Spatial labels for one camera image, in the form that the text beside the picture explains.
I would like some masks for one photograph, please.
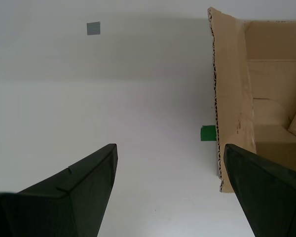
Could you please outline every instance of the gray sticker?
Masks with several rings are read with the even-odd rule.
[[[87,34],[89,36],[100,34],[100,22],[87,23]]]

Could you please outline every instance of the white surface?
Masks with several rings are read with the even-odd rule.
[[[219,193],[215,142],[200,142],[214,124],[211,5],[296,19],[296,1],[0,1],[0,191],[117,143],[100,237],[252,237]]]

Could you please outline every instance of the corrugated cardboard edge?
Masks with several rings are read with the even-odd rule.
[[[208,12],[208,20],[209,20],[209,27],[211,29],[211,34],[213,37],[213,73],[214,73],[214,102],[215,102],[215,127],[216,127],[216,140],[217,140],[217,151],[218,151],[218,176],[222,180],[222,166],[221,166],[221,148],[220,148],[220,141],[219,141],[219,126],[218,126],[218,112],[217,112],[217,92],[216,92],[216,85],[217,85],[217,73],[215,67],[215,36],[212,28],[212,14],[211,8],[207,10]],[[223,180],[221,182],[220,191],[222,191]]]
[[[217,19],[213,27],[213,15]],[[216,111],[216,133],[218,146],[218,167],[221,179],[220,191],[233,192],[227,171],[222,162],[224,146],[235,144],[248,151],[256,152],[254,143],[253,98],[248,72],[243,21],[222,14],[214,8],[208,9],[210,29],[213,36],[213,69]],[[220,35],[220,57],[217,58],[217,35]],[[220,82],[218,83],[217,60],[220,62]]]

